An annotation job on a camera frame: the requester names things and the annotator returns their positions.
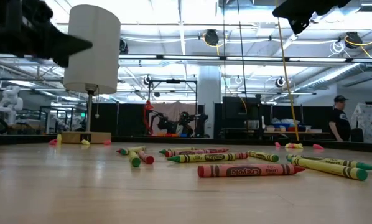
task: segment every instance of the ceiling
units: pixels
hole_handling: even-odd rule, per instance
[[[92,4],[103,7],[116,14],[121,21],[121,38],[129,47],[129,54],[136,55],[219,55],[219,56],[260,56],[280,57],[279,27],[277,18],[272,16],[272,5],[262,6],[263,0],[255,0],[253,6],[249,0],[240,0],[241,10],[238,13],[234,5],[225,8],[218,7],[218,0],[45,0],[53,9],[54,23],[62,32],[67,32],[69,13],[73,6]],[[372,42],[372,12],[364,7],[372,1],[354,1],[363,3],[334,10],[326,16],[315,17],[315,22],[298,37],[285,19],[280,19],[284,53],[286,57],[320,57],[348,58],[367,57],[362,48],[348,49],[342,42],[335,43],[338,38],[344,38],[346,32],[354,31],[362,38],[363,43]],[[219,47],[207,45],[201,36],[207,29],[216,29],[220,38]],[[372,44],[365,46],[371,52]],[[245,75],[247,91],[278,92],[286,91],[276,88],[275,79],[284,77],[282,63],[240,63],[202,62],[198,60],[120,60],[118,70],[118,92],[105,95],[105,101],[130,103],[146,102],[147,93],[135,90],[146,90],[143,84],[146,76],[155,80],[171,78],[181,80],[198,80],[200,67],[203,65],[217,66],[222,74],[223,91],[244,91]],[[333,67],[343,65],[328,63],[290,63],[287,66],[291,87],[314,78],[317,74]],[[343,80],[339,85],[347,85],[358,78],[364,78],[366,73]],[[21,83],[24,88],[50,89],[39,91],[53,100],[69,101],[58,96],[71,96],[72,100],[85,100],[84,94],[64,91],[60,80],[64,69],[56,67],[52,62],[45,64],[29,59],[0,58],[0,78],[37,79],[40,81]],[[0,82],[1,87],[15,83]],[[353,85],[353,88],[371,88],[372,82],[364,85]],[[175,93],[164,93],[166,100],[181,100],[192,102],[195,99],[195,86],[186,84],[162,83],[156,91],[175,90]]]

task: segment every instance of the white column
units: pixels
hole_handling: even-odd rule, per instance
[[[197,103],[205,105],[208,120],[205,134],[213,138],[214,103],[221,102],[221,73],[219,66],[201,66],[197,83]]]

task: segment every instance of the person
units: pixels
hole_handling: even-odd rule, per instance
[[[338,142],[349,141],[350,137],[351,127],[348,117],[343,112],[347,100],[344,96],[336,96],[334,98],[335,106],[330,115],[330,122],[328,123],[332,137]]]

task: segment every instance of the white robot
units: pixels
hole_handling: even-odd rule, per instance
[[[16,111],[23,109],[23,99],[19,97],[20,87],[7,86],[3,92],[3,98],[0,102],[0,111],[7,113],[8,125],[13,125],[16,122]]]

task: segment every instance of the red crayon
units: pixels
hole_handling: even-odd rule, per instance
[[[292,164],[223,164],[201,165],[197,168],[199,177],[292,175],[304,170],[305,168]]]
[[[166,157],[178,156],[178,155],[196,155],[196,154],[207,154],[207,153],[224,153],[228,152],[229,149],[226,148],[218,148],[218,149],[199,149],[199,150],[190,150],[190,151],[172,151],[167,150],[165,152]]]
[[[236,159],[247,159],[248,152],[234,152],[236,154]]]
[[[140,151],[138,152],[138,154],[141,160],[143,160],[143,162],[145,162],[146,164],[150,165],[154,162],[154,157],[152,155],[146,154],[144,151]]]

